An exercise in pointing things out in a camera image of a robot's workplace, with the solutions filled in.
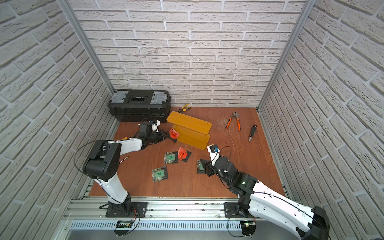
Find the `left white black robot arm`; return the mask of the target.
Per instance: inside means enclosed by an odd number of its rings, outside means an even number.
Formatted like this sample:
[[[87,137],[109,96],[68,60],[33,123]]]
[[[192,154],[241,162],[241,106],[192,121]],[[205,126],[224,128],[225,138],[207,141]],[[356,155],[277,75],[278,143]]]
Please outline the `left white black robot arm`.
[[[83,164],[85,175],[94,179],[109,197],[112,206],[124,206],[129,193],[118,177],[120,156],[144,150],[149,145],[162,142],[166,133],[159,130],[159,120],[142,122],[134,137],[126,140],[97,140],[93,143],[88,159]]]

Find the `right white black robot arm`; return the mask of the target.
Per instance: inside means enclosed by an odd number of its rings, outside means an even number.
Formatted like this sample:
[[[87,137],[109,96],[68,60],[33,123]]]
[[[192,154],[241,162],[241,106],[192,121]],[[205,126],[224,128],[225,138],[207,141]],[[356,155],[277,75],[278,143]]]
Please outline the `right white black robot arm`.
[[[219,177],[239,200],[238,215],[261,218],[295,235],[300,240],[329,240],[330,220],[326,211],[298,204],[273,191],[258,179],[240,172],[225,156],[215,155],[212,161],[201,160],[205,174]]]

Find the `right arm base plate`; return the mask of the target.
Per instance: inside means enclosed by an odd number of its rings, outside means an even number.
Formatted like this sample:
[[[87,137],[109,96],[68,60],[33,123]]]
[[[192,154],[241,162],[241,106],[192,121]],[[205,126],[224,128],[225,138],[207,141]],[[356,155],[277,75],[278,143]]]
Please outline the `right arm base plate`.
[[[224,203],[225,218],[253,218],[246,210],[239,208],[237,203]]]

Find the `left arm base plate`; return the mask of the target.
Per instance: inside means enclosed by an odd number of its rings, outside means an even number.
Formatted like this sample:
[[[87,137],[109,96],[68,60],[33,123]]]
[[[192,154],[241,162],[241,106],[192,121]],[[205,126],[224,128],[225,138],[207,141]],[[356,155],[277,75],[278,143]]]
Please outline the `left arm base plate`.
[[[108,202],[106,218],[144,218],[148,202],[129,202],[124,204],[113,204]]]

